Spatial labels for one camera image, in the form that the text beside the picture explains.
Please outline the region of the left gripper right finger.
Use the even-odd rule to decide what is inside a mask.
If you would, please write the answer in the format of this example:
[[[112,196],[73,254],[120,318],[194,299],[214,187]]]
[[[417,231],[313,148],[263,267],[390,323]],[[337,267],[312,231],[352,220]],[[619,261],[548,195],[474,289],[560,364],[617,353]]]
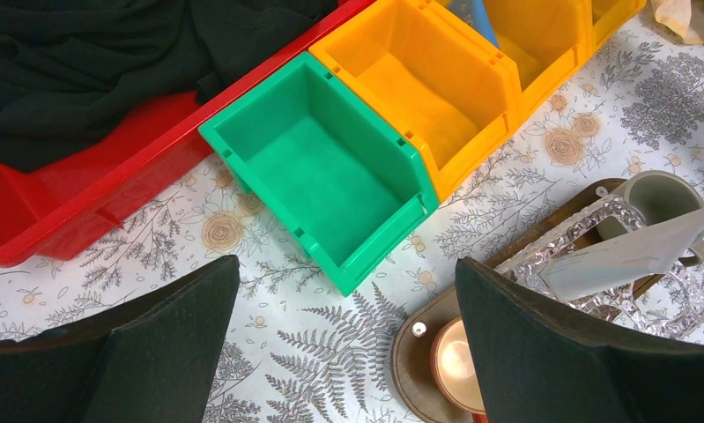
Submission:
[[[491,422],[704,422],[704,345],[608,323],[456,263],[455,287]]]

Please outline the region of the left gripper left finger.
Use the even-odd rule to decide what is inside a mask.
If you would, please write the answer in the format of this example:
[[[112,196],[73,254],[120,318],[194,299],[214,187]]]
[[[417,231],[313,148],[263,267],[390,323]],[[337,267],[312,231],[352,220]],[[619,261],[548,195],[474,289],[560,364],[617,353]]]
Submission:
[[[223,256],[151,293],[0,341],[0,422],[198,422],[240,284]]]

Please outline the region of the orange cup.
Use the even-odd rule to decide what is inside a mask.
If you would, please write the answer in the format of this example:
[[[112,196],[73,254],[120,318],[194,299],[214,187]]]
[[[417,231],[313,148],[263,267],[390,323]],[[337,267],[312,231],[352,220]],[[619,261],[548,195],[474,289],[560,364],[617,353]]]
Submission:
[[[438,390],[451,404],[469,412],[473,422],[488,421],[462,318],[437,332],[430,368]]]

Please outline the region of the clear textured glass holder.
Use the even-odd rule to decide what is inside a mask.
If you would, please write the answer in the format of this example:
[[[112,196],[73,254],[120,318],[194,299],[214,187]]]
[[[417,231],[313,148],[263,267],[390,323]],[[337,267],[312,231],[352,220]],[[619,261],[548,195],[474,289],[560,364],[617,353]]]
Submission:
[[[559,272],[558,264],[567,266],[584,258],[582,251],[596,243],[592,237],[600,224],[612,222],[633,231],[644,227],[641,215],[621,197],[608,195],[562,218],[496,271],[520,286],[629,329],[670,339],[683,339],[697,330],[704,323],[704,289],[679,262],[662,275],[624,279],[604,290],[592,287],[583,296],[562,296],[549,285],[549,278]]]

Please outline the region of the white toothpaste tube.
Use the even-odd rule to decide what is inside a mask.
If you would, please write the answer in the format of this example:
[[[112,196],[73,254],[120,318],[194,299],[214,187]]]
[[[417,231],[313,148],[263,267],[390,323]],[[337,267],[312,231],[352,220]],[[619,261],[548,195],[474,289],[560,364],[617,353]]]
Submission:
[[[564,256],[539,273],[559,301],[574,301],[664,274],[704,231],[704,208]]]

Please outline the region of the grey cup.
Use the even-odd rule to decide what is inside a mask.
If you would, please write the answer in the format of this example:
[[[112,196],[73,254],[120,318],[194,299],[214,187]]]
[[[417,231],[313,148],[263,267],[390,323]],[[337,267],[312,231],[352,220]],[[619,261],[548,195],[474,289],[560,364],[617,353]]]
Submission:
[[[662,223],[704,208],[704,198],[697,190],[674,174],[649,170],[641,172],[610,191],[622,197],[642,217],[646,226]],[[608,218],[596,226],[602,240],[609,240],[628,231],[617,219]],[[704,263],[704,230],[688,248],[691,256],[681,256],[685,267]]]

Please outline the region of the blue toothpaste tube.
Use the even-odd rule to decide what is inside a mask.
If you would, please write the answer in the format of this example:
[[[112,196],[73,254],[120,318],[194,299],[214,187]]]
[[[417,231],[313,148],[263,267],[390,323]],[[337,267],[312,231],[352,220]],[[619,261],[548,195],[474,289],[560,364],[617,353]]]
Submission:
[[[452,0],[448,2],[446,8],[490,41],[496,48],[499,46],[482,0]]]

